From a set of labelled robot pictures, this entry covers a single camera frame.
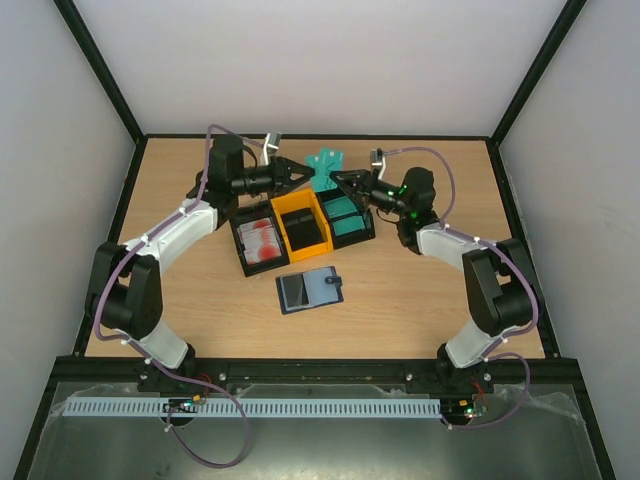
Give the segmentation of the dark blue card holder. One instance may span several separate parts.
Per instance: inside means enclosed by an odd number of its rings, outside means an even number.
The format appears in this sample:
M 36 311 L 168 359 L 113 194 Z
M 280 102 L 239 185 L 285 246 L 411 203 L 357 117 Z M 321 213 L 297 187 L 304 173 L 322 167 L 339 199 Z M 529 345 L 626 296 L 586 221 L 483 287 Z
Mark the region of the dark blue card holder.
M 287 274 L 275 279 L 280 310 L 283 315 L 312 310 L 328 305 L 342 303 L 344 296 L 342 292 L 343 281 L 334 266 L 327 266 L 318 269 L 299 272 L 304 276 L 309 304 L 307 306 L 294 309 L 287 309 L 285 306 L 283 293 L 281 292 L 280 279 L 283 276 L 298 274 Z

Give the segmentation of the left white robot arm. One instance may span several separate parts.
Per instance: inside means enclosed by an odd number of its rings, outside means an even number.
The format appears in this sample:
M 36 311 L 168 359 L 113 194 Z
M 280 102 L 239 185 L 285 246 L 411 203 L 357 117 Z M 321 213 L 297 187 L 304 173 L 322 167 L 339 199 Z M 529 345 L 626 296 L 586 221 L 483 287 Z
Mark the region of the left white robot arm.
M 309 181 L 312 167 L 278 155 L 279 135 L 268 136 L 252 166 L 243 137 L 205 136 L 204 166 L 179 207 L 147 232 L 96 250 L 85 303 L 100 341 L 121 341 L 146 362 L 176 371 L 189 344 L 163 319 L 161 278 L 171 264 L 202 238 L 229 221 L 243 195 L 288 194 Z

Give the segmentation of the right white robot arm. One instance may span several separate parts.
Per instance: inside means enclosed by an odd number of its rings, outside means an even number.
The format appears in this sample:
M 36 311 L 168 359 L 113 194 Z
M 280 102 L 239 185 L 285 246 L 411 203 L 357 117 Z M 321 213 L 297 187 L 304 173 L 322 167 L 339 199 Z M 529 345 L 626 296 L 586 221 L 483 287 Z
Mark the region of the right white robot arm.
M 471 379 L 471 366 L 487 362 L 499 345 L 537 326 L 542 300 L 522 243 L 491 242 L 452 228 L 435 213 L 431 171 L 413 167 L 398 186 L 379 179 L 376 170 L 335 171 L 330 178 L 357 207 L 397 215 L 405 248 L 463 273 L 470 320 L 441 346 L 436 379 L 443 389 L 460 390 Z

